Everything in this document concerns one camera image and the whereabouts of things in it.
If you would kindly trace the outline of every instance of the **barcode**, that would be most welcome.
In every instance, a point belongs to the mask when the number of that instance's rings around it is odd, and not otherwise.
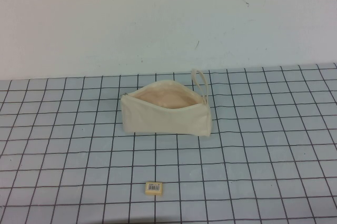
[[[149,191],[160,191],[160,185],[149,183],[147,189]]]

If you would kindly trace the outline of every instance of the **eraser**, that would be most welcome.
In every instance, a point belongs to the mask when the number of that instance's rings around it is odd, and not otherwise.
[[[163,183],[146,182],[145,194],[161,196],[163,194]]]

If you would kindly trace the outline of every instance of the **fabric loop handle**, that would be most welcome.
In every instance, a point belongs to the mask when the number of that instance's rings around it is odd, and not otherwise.
[[[200,75],[202,81],[204,82],[204,84],[206,86],[206,95],[204,94],[203,90],[201,89],[200,85],[198,84],[198,81],[196,80],[196,74],[197,73]],[[204,103],[208,104],[209,103],[209,86],[207,84],[205,75],[200,70],[192,69],[191,76],[192,76],[193,83],[196,86],[198,86],[199,90],[201,91],[202,99],[204,100]]]

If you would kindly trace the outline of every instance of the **zipper pouch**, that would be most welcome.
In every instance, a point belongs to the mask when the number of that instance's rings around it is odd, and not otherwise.
[[[205,95],[196,81],[197,73],[205,84]],[[124,131],[210,136],[212,118],[208,84],[204,74],[197,70],[192,70],[192,80],[202,96],[171,80],[154,82],[124,94],[121,98]]]

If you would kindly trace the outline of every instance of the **grid mat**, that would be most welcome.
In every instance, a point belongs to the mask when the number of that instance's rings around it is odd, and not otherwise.
[[[189,73],[0,81],[1,223],[337,223],[336,64],[205,75],[209,138],[122,130],[121,94]]]

